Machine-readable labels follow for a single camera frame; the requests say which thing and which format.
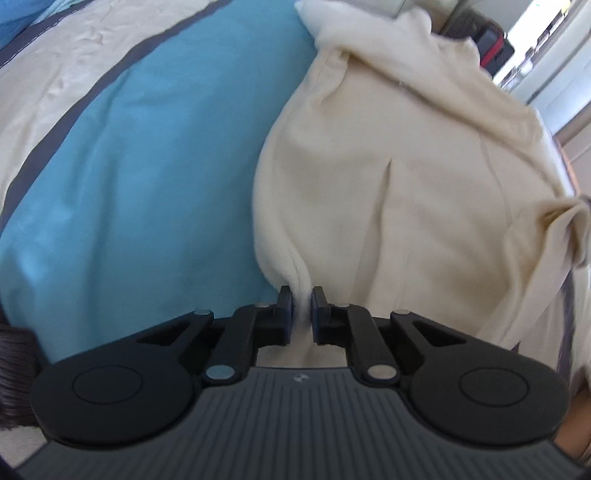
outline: red object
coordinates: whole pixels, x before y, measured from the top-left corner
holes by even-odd
[[[486,52],[486,55],[484,55],[481,59],[480,59],[480,66],[481,67],[486,67],[493,58],[495,58],[495,55],[497,53],[499,53],[499,50],[501,48],[503,48],[503,45],[505,44],[505,36],[503,35],[502,32],[499,33],[499,38],[496,39],[495,44],[492,46],[492,48]]]

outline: ribbed gray surface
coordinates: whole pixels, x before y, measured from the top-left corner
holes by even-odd
[[[51,443],[20,473],[27,480],[574,480],[581,469],[549,442],[504,452],[448,442],[395,391],[364,387],[348,369],[253,368],[238,385],[206,390],[183,422],[154,440],[109,452]]]

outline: blue bedsheet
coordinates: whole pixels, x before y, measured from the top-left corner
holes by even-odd
[[[293,0],[233,0],[83,112],[0,236],[0,299],[52,361],[195,308],[275,299],[259,152],[316,51]]]
[[[51,0],[0,0],[0,48],[27,28]]]

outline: white fabric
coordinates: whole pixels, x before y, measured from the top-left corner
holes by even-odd
[[[11,467],[23,463],[45,443],[41,429],[35,427],[0,430],[0,456]]]
[[[431,35],[423,11],[298,9],[319,54],[266,140],[254,192],[257,259],[299,312],[300,336],[274,360],[311,351],[309,295],[322,285],[374,316],[404,308],[523,342],[555,368],[560,287],[586,265],[590,214],[564,196],[536,113],[492,84],[471,41]]]
[[[0,69],[0,210],[31,150],[97,80],[142,40],[210,0],[95,0]]]

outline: person's arm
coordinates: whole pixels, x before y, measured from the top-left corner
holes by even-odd
[[[591,444],[591,395],[585,386],[573,399],[554,442],[566,454],[579,459]]]

